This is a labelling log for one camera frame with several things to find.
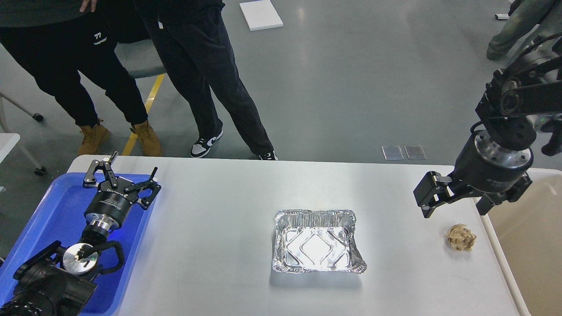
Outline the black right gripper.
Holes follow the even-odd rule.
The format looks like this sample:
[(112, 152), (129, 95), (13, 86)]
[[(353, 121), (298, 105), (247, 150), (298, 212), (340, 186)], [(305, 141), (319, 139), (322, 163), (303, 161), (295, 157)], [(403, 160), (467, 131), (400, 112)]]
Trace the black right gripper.
[(532, 183), (527, 174), (532, 163), (530, 148), (506, 149), (486, 130), (478, 130), (463, 147), (453, 172), (448, 176), (427, 172), (413, 191), (414, 198), (428, 219), (437, 207), (456, 202), (458, 196), (482, 196), (476, 209), (484, 216), (494, 206), (515, 202), (526, 192)]

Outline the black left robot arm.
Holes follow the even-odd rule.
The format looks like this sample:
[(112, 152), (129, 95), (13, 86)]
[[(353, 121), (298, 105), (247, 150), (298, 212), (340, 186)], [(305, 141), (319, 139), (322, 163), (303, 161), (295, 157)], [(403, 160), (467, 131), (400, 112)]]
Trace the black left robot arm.
[(109, 316), (120, 304), (153, 202), (150, 175), (110, 158), (60, 176), (1, 267), (3, 316)]

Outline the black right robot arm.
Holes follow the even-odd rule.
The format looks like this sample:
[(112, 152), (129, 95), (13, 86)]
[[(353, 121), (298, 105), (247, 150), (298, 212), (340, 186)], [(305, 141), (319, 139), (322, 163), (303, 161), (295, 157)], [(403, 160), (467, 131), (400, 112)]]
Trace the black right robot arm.
[(543, 154), (561, 152), (561, 86), (560, 33), (536, 38), (512, 64), (496, 70), (476, 107), (483, 129), (472, 126), (450, 174), (429, 171), (413, 192), (424, 218), (463, 198), (479, 198), (480, 215), (517, 201), (532, 183), (527, 170), (537, 132), (551, 134)]

